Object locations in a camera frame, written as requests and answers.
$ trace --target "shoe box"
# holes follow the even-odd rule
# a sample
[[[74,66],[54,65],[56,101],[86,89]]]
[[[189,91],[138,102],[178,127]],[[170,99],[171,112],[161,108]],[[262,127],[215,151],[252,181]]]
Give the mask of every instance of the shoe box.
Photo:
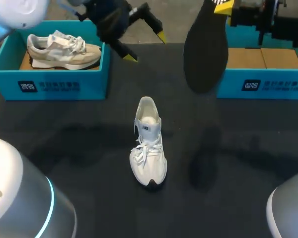
[[[226,28],[228,62],[217,97],[298,100],[298,48],[292,42],[264,36],[254,27]]]
[[[56,30],[101,47],[100,64],[86,70],[33,69],[27,53],[27,37],[47,37]],[[5,100],[103,100],[106,97],[110,48],[96,35],[91,21],[43,21],[38,26],[16,30],[0,48],[0,93]]]

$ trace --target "white sneaker sole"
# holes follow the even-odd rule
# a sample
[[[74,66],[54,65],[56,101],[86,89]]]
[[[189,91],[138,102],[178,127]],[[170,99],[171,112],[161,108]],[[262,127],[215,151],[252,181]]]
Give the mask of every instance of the white sneaker sole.
[[[95,64],[99,59],[96,59],[94,61],[91,61],[89,63],[85,64],[68,64],[64,62],[59,61],[48,61],[48,60],[41,60],[41,59],[33,59],[32,67],[33,68],[55,68],[55,67],[62,67],[66,68],[68,70],[80,70],[87,67],[90,67],[91,65]]]
[[[157,184],[158,186],[164,182],[165,177],[167,176],[168,163],[167,163],[166,158],[164,158],[164,161],[165,161],[165,167],[164,167],[164,171],[163,171],[163,179],[162,179],[162,182],[161,182],[161,183]],[[137,181],[138,181],[142,186],[148,186],[148,184],[143,184],[143,183],[138,179],[138,177],[136,176],[136,173],[135,173],[134,170],[133,170],[133,166],[131,165],[131,163],[132,163],[132,162],[130,161],[131,170],[133,171],[133,174],[134,174],[135,178],[137,179]]]

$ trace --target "shoe tongue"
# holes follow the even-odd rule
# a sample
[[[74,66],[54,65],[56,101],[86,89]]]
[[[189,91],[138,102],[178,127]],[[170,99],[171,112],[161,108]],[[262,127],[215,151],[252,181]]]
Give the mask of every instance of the shoe tongue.
[[[143,140],[155,141],[158,139],[160,132],[160,124],[148,124],[138,120],[138,133]]]
[[[66,35],[63,34],[62,32],[56,30],[54,33],[53,33],[53,36],[58,36],[58,37],[61,37],[61,38],[64,38],[66,39]]]
[[[49,35],[48,37],[48,47],[50,47],[53,43],[57,43],[61,46],[67,45],[69,40],[64,39],[62,37],[56,36],[56,35]]]

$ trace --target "shoe logo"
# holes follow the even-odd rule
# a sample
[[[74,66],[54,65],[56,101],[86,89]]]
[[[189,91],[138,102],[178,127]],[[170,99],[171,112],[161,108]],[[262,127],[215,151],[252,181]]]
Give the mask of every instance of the shoe logo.
[[[148,126],[143,126],[143,130],[147,130],[147,131],[150,131],[150,128]]]

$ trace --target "black mechanical part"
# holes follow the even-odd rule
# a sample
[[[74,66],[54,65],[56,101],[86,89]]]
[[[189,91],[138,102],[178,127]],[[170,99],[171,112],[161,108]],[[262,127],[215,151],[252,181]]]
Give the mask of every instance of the black mechanical part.
[[[256,30],[259,31],[258,45],[263,44],[265,33],[271,32],[273,17],[276,10],[276,0],[263,0],[260,7]]]
[[[271,33],[272,38],[292,41],[293,47],[298,47],[298,0],[253,1],[234,1],[230,25],[256,26],[259,45],[262,45],[264,35]]]
[[[232,15],[231,26],[256,26],[259,18],[259,7],[255,2],[243,2],[235,0]]]
[[[133,9],[125,0],[91,0],[84,6],[86,13],[77,13],[78,19],[84,21],[89,18],[97,26],[99,39],[124,59],[138,60],[138,56],[119,41],[137,20],[143,19],[158,36],[163,31],[162,22],[151,13],[148,3]]]
[[[72,6],[80,6],[89,2],[89,0],[68,0],[68,3]]]

